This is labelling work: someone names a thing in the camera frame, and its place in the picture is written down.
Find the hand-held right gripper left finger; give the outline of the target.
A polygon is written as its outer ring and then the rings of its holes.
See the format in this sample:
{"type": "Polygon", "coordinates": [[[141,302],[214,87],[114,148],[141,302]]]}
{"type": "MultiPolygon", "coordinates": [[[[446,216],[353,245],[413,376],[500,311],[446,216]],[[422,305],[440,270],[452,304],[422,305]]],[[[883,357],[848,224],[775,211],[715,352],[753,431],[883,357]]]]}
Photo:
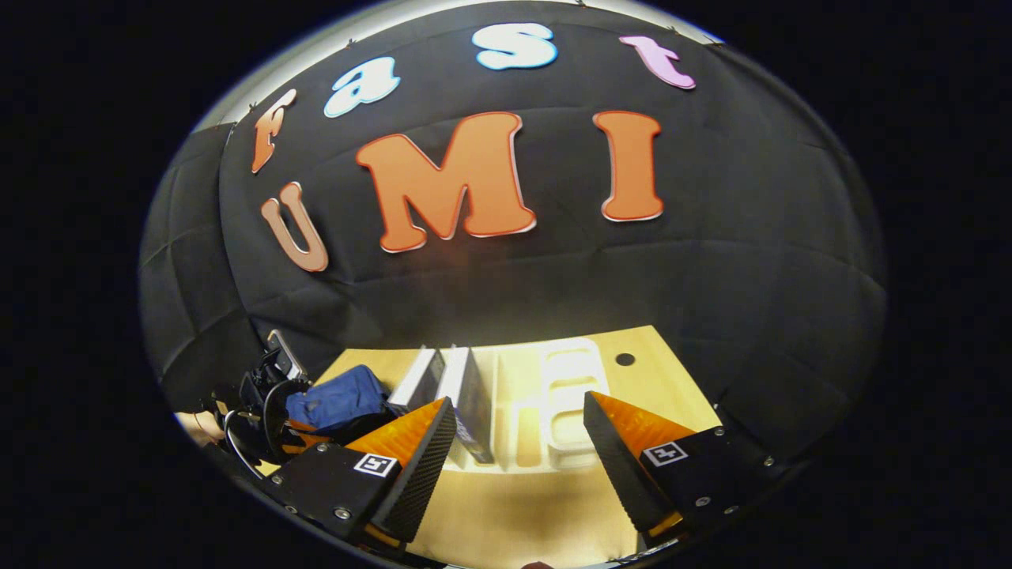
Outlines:
{"type": "Polygon", "coordinates": [[[415,540],[456,426],[441,398],[347,446],[307,448],[257,489],[330,537],[397,555],[415,540]]]}

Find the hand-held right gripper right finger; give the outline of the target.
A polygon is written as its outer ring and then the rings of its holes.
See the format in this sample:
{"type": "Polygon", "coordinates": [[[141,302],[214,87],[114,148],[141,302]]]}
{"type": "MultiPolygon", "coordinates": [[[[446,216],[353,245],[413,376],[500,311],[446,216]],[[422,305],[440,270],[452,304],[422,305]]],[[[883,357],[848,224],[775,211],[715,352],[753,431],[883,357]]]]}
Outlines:
{"type": "Polygon", "coordinates": [[[618,398],[589,391],[583,424],[642,554],[682,551],[722,533],[792,482],[806,457],[767,450],[716,404],[708,428],[688,428],[618,398]]]}

